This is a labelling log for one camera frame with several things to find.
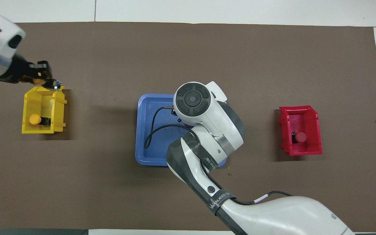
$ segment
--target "black cable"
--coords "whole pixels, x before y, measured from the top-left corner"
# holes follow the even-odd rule
[[[210,174],[207,172],[207,170],[206,170],[206,167],[205,167],[205,165],[204,165],[204,163],[202,163],[201,162],[201,168],[203,168],[203,171],[204,171],[204,173],[206,174],[206,176],[213,182],[213,184],[215,184],[219,189],[222,189],[223,187],[219,184],[219,183],[217,183],[217,181],[215,181],[214,179],[213,179],[213,177],[211,177],[210,176]],[[285,196],[292,196],[291,194],[289,194],[289,193],[286,193],[286,192],[282,192],[282,191],[271,191],[271,192],[269,192],[269,193],[267,193],[267,195],[269,196],[269,195],[271,195],[271,194],[275,194],[275,193],[279,193],[279,194],[282,194],[282,195],[285,195]],[[236,198],[231,198],[231,200],[233,201],[233,202],[236,202],[237,204],[240,204],[240,205],[253,205],[253,204],[256,204],[254,201],[252,201],[252,202],[241,202],[241,201],[239,201],[239,200],[237,200]]]
[[[149,145],[147,145],[148,140],[149,140],[149,139],[152,140],[152,135],[155,134],[156,131],[158,131],[158,130],[160,130],[160,129],[163,129],[163,128],[166,128],[166,127],[172,127],[172,126],[173,126],[173,127],[179,127],[179,128],[182,128],[182,129],[185,129],[185,130],[189,131],[189,132],[194,136],[194,138],[195,138],[198,142],[200,142],[200,139],[198,138],[197,134],[195,134],[195,132],[193,132],[193,131],[192,131],[191,129],[189,129],[188,127],[183,126],[183,125],[178,125],[178,124],[167,124],[167,125],[163,125],[163,126],[160,126],[160,127],[156,128],[154,131],[152,131],[152,132],[148,135],[148,137],[147,137],[146,140],[145,140],[145,145],[144,145],[145,149],[147,149],[147,148],[149,147]]]
[[[152,133],[153,132],[153,125],[155,124],[155,118],[156,118],[156,115],[158,114],[159,111],[161,111],[162,109],[164,109],[165,107],[160,107],[158,108],[158,110],[156,110],[155,114],[153,115],[153,119],[152,119],[152,126],[150,127],[150,132]],[[145,149],[147,149],[149,146],[150,146],[150,143],[152,142],[152,137],[149,139],[148,138],[148,144],[146,145],[145,143]]]
[[[282,194],[282,195],[285,195],[285,196],[292,196],[291,194],[283,192],[283,191],[270,191],[269,193],[267,193],[267,195],[269,196],[269,195],[274,194],[274,193],[279,193],[279,194]]]
[[[179,128],[185,129],[185,130],[189,131],[195,137],[195,139],[198,141],[198,143],[200,142],[200,139],[198,138],[197,134],[195,134],[195,132],[193,132],[190,128],[183,126],[183,125],[167,124],[167,125],[160,126],[160,127],[156,128],[155,130],[153,130],[153,125],[155,124],[156,115],[162,109],[173,109],[173,107],[172,106],[163,106],[163,107],[158,108],[158,110],[156,110],[155,114],[153,115],[152,126],[150,127],[150,134],[148,135],[148,137],[145,140],[145,144],[144,144],[145,149],[147,149],[150,146],[150,143],[152,142],[153,134],[156,131],[163,129],[163,128],[166,128],[166,127],[179,127]]]

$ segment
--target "brown mat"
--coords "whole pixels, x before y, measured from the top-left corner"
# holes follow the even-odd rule
[[[134,158],[137,100],[216,81],[246,143],[212,176],[240,200],[271,190],[319,200],[376,232],[372,28],[179,23],[24,23],[19,52],[67,89],[67,127],[22,135],[31,85],[0,82],[2,227],[227,230],[166,167]],[[311,105],[324,154],[282,152],[279,106]]]

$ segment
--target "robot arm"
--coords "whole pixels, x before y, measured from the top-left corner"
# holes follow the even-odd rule
[[[174,95],[174,109],[190,133],[169,145],[167,164],[235,234],[354,235],[320,202],[289,196],[265,203],[241,203],[209,176],[220,162],[243,144],[244,127],[211,82],[188,82]]]
[[[0,15],[0,81],[28,82],[59,90],[61,82],[52,78],[47,61],[33,64],[15,53],[24,37],[25,32],[20,27]]]

